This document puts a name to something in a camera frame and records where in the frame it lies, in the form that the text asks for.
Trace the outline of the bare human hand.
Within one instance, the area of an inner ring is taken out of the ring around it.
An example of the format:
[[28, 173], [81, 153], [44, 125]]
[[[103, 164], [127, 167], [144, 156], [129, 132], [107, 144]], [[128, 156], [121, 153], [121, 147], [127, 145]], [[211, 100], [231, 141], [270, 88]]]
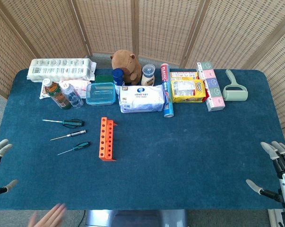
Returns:
[[36, 221], [37, 212], [31, 216], [28, 227], [61, 227], [66, 211], [65, 204], [56, 204], [38, 222]]

